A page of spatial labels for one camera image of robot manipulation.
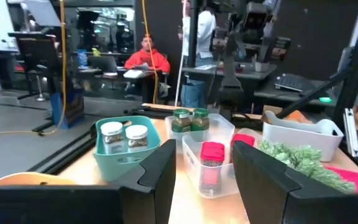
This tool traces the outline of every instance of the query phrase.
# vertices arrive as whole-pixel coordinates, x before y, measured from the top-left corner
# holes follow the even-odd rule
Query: monitor
[[[88,65],[98,68],[104,73],[117,72],[116,59],[112,56],[88,56]]]

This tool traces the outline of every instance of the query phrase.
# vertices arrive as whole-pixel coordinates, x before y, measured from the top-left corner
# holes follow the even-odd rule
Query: black panel
[[[166,224],[176,174],[169,140],[107,186],[0,187],[0,223]]]
[[[339,192],[243,142],[235,142],[233,157],[252,224],[358,224],[358,194]]]
[[[349,45],[357,14],[358,0],[282,0],[273,33],[292,45],[278,70],[327,80]]]

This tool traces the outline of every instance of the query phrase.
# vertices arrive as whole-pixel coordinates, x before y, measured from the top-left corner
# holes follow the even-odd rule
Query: green plant
[[[320,150],[314,150],[310,146],[290,148],[284,144],[271,144],[264,140],[260,142],[259,149],[288,167],[341,192],[348,194],[356,190],[353,182],[343,180],[339,174],[324,168],[320,163]]]

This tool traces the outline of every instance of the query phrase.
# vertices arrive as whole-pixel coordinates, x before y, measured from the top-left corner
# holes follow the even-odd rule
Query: mirror
[[[92,52],[134,52],[134,10],[129,7],[79,7],[76,9],[78,49]]]

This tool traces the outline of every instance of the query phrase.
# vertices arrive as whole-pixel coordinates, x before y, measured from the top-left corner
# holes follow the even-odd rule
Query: floor
[[[49,101],[36,102],[34,97],[18,102],[16,97],[25,92],[0,92],[0,132],[29,131],[46,123],[50,112]],[[85,121],[71,129],[40,137],[34,134],[0,134],[0,177],[23,172],[53,154],[79,135],[89,130],[97,120],[122,116],[124,109],[139,106],[139,102],[85,98]]]

